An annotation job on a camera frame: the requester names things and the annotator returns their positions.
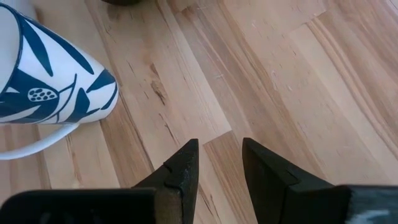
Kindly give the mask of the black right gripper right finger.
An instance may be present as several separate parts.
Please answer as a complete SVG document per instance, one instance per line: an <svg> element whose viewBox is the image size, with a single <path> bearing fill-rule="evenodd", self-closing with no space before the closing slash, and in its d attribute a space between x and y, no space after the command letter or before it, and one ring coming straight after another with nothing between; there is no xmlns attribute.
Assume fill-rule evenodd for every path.
<svg viewBox="0 0 398 224"><path fill-rule="evenodd" d="M258 224L398 224L398 186L333 185L251 138L242 157Z"/></svg>

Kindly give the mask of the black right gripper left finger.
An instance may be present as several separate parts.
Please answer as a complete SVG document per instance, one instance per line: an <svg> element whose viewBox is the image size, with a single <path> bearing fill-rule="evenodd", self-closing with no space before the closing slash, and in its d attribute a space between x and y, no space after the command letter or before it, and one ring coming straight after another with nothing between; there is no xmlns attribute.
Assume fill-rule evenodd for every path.
<svg viewBox="0 0 398 224"><path fill-rule="evenodd" d="M31 190L0 207L0 224L193 224L198 140L131 188Z"/></svg>

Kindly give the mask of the white mug blue floral print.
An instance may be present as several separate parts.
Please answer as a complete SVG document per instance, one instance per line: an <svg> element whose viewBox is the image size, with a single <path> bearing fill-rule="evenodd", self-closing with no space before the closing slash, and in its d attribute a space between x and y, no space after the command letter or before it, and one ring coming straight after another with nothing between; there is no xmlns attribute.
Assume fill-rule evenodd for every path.
<svg viewBox="0 0 398 224"><path fill-rule="evenodd" d="M118 83L102 64L62 36L0 1L0 124L58 124L60 128L0 161L40 152L80 124L107 117Z"/></svg>

